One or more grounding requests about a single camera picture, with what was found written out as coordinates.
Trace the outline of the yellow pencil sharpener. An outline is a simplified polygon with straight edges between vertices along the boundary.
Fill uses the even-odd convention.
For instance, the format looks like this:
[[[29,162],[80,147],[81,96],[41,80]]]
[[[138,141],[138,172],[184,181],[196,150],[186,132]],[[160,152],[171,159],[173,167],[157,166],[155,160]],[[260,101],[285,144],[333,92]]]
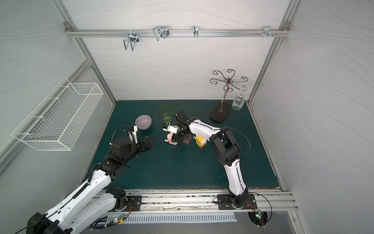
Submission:
[[[195,139],[196,144],[200,148],[204,148],[207,145],[207,139],[205,139],[204,137],[202,137],[200,135],[195,135],[194,139]]]

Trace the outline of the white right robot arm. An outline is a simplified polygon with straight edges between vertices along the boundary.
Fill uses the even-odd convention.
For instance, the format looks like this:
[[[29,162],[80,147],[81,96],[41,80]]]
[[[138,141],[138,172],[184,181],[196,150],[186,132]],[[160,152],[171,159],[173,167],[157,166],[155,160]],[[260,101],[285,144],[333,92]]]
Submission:
[[[248,188],[243,180],[240,168],[241,149],[232,131],[227,128],[218,128],[208,125],[201,120],[189,118],[183,111],[175,114],[178,125],[175,131],[174,142],[181,142],[185,135],[198,135],[210,142],[217,161],[223,165],[229,183],[229,198],[233,208],[244,207],[249,196]]]

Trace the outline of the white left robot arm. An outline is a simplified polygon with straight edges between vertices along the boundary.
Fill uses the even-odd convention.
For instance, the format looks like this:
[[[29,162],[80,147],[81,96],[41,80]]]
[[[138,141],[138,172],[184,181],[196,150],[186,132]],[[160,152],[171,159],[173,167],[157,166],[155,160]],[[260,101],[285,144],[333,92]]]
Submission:
[[[125,127],[124,130],[124,136],[111,139],[104,160],[91,169],[88,178],[78,188],[47,212],[35,213],[28,220],[26,233],[79,234],[104,213],[126,209],[129,205],[126,192],[115,186],[90,203],[127,168],[132,159],[153,148],[153,136],[137,138],[135,128]]]

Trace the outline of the red transparent tray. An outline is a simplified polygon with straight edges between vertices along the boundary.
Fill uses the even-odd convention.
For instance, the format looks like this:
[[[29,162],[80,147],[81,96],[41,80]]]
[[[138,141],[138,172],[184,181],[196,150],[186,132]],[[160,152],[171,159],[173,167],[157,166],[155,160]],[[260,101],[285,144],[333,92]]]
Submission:
[[[184,144],[189,144],[190,141],[191,141],[191,136],[190,136],[190,135],[184,135],[184,136],[183,136],[183,140],[182,140],[182,142],[183,142]]]

